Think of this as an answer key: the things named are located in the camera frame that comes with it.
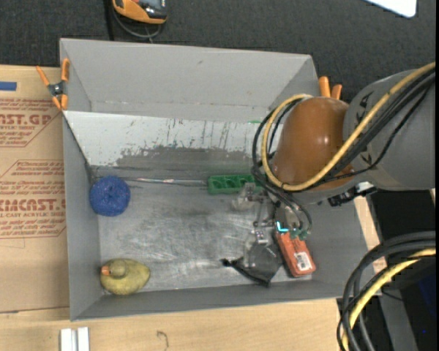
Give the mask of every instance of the clamp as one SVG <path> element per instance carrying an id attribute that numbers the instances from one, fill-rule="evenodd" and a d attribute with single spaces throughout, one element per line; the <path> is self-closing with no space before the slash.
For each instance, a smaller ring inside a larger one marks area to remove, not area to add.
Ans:
<path id="1" fill-rule="evenodd" d="M 67 83 L 69 79 L 70 60 L 65 58 L 61 64 L 61 80 L 58 83 L 50 84 L 48 78 L 39 66 L 36 66 L 36 70 L 41 77 L 42 82 L 48 88 L 50 95 L 52 95 L 52 101 L 59 110 L 67 110 L 68 96 L 65 94 L 67 90 Z"/>

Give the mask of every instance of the green block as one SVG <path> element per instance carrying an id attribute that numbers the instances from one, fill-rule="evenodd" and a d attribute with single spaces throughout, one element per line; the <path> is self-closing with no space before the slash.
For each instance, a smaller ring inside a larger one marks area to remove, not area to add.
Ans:
<path id="1" fill-rule="evenodd" d="M 255 181 L 252 174 L 213 175 L 208 178 L 208 193 L 210 195 L 234 194 L 247 183 L 255 183 L 256 190 L 261 189 L 260 184 Z"/>

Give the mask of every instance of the black object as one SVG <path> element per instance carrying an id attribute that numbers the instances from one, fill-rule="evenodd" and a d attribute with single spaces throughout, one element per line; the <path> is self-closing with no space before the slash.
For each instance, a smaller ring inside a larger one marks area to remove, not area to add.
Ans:
<path id="1" fill-rule="evenodd" d="M 276 244 L 254 244 L 249 250 L 248 258 L 249 266 L 244 264 L 244 257 L 232 261 L 223 259 L 222 263 L 224 266 L 236 269 L 248 279 L 269 287 L 271 279 L 283 264 L 278 246 Z"/>

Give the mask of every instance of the wooden surface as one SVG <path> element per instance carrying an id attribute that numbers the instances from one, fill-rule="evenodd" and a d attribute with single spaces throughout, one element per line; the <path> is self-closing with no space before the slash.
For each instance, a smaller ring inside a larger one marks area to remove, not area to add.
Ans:
<path id="1" fill-rule="evenodd" d="M 0 80 L 18 80 L 16 95 L 26 95 L 37 87 L 19 81 L 30 72 L 35 68 L 0 65 Z M 51 82 L 58 80 L 58 69 L 45 72 Z M 374 246 L 378 237 L 365 199 L 356 201 L 356 211 L 368 246 Z M 83 326 L 90 329 L 92 351 L 338 350 L 334 299 L 85 322 L 68 318 L 68 308 L 0 314 L 0 350 L 57 351 L 62 328 Z"/>

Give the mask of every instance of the cardboard sheet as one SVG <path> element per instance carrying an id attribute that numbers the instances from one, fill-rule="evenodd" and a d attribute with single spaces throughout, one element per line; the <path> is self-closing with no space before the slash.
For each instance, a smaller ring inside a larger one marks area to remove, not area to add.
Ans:
<path id="1" fill-rule="evenodd" d="M 18 86 L 0 91 L 0 312 L 67 306 L 62 116 L 34 67 L 0 80 Z"/>

